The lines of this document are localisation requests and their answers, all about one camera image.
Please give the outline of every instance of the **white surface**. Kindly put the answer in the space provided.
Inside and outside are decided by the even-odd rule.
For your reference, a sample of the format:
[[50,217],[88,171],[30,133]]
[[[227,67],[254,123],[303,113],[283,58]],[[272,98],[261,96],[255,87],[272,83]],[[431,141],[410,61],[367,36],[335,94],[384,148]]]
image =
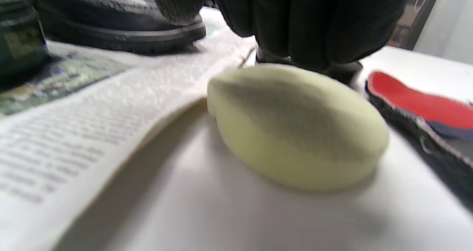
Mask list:
[[[473,67],[385,48],[383,69],[407,84],[473,99]],[[339,194],[284,189],[228,151],[201,104],[123,172],[56,251],[468,251],[472,216],[409,144],[391,133],[377,173]]]

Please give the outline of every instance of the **insole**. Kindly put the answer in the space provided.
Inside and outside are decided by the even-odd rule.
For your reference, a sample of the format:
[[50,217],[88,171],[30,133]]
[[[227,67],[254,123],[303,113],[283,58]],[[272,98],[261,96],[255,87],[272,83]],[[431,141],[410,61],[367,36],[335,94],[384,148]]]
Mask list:
[[466,103],[422,93],[383,72],[369,76],[368,89],[388,104],[423,118],[445,138],[473,141],[473,108]]

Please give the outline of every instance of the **shoe polish sponge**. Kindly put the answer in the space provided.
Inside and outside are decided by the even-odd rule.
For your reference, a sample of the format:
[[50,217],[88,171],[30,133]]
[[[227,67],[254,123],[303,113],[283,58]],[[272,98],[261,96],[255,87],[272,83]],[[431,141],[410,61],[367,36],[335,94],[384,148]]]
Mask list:
[[292,66],[213,77],[208,111],[231,152],[279,184],[329,192],[366,179],[385,152],[380,113],[347,86]]

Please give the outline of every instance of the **paper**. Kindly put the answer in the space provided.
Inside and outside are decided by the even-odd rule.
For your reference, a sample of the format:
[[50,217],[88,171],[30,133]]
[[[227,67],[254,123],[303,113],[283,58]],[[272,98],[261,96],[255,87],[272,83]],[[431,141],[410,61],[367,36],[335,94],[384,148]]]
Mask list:
[[[1,120],[0,250],[52,249],[132,153],[204,98],[211,76],[241,66],[254,47],[254,39],[223,27],[182,54],[77,48],[78,56],[113,57],[114,71],[76,94]],[[140,66],[116,74],[133,64]]]

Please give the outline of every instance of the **black glove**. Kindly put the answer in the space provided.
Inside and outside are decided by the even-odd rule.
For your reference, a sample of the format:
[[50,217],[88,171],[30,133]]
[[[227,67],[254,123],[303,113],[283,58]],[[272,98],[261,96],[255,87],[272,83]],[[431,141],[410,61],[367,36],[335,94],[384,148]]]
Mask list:
[[[260,47],[322,71],[383,47],[406,0],[215,0],[230,28]],[[188,24],[205,0],[156,0],[163,15]]]

